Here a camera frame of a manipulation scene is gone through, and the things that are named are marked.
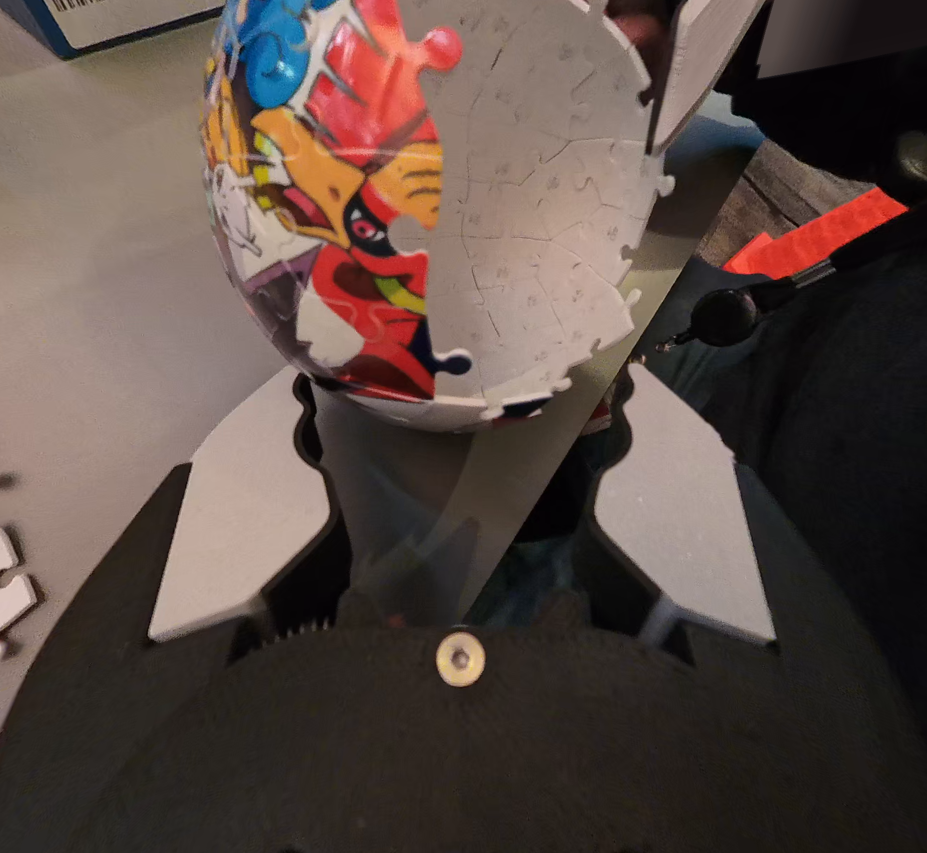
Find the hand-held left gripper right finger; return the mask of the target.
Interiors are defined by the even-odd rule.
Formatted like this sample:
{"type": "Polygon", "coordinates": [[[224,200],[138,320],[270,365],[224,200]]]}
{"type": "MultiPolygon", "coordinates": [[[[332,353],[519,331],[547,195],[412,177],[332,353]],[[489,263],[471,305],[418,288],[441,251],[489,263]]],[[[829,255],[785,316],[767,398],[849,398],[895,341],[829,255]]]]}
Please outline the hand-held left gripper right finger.
{"type": "Polygon", "coordinates": [[[579,529],[579,582],[608,630],[664,648],[682,625],[766,647],[777,635],[733,456],[641,364],[617,389],[618,459],[579,529]]]}

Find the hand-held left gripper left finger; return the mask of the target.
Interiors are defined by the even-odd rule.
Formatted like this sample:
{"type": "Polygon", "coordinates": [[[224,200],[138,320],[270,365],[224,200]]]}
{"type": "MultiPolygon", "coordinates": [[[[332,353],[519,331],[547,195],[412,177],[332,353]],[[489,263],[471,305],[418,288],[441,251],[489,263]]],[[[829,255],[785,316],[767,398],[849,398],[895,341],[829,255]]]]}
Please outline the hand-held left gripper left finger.
{"type": "Polygon", "coordinates": [[[308,378],[286,367],[197,448],[148,626],[165,643],[229,620],[330,627],[351,542],[308,378]]]}

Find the group of white puzzle pieces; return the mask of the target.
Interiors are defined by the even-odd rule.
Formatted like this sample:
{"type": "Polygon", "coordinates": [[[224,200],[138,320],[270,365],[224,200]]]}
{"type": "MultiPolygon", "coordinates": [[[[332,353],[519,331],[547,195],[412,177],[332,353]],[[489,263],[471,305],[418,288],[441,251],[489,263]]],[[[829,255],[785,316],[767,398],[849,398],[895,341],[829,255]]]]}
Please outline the group of white puzzle pieces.
{"type": "Polygon", "coordinates": [[[9,651],[6,633],[39,603],[38,592],[10,533],[1,528],[1,659],[9,651]]]}

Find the colourful puzzle ball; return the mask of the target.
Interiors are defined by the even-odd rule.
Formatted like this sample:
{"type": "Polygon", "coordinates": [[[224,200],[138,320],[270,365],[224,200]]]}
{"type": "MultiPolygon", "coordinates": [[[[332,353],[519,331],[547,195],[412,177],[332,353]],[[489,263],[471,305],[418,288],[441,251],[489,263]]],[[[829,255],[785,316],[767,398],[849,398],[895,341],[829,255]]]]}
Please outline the colourful puzzle ball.
{"type": "Polygon", "coordinates": [[[659,196],[609,0],[228,0],[204,187],[229,280],[322,390],[435,432],[531,419],[632,335],[659,196]]]}

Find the person's blue jeans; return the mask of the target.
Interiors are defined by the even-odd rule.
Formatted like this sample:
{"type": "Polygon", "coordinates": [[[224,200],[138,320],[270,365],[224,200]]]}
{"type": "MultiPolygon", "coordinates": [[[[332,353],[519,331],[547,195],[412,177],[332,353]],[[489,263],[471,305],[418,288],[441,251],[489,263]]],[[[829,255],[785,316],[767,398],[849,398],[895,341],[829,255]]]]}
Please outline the person's blue jeans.
{"type": "Polygon", "coordinates": [[[569,536],[511,544],[463,624],[497,629],[532,624],[555,592],[575,588],[572,544],[569,536]]]}

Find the red plastic part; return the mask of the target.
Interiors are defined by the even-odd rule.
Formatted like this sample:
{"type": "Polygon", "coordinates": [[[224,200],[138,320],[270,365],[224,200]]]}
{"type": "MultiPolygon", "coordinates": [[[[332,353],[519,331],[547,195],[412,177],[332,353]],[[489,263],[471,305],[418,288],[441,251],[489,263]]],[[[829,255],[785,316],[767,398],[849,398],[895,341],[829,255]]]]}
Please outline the red plastic part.
{"type": "Polygon", "coordinates": [[[723,270],[771,280],[792,276],[908,210],[874,187],[778,238],[766,232],[757,235],[725,263],[723,270]]]}

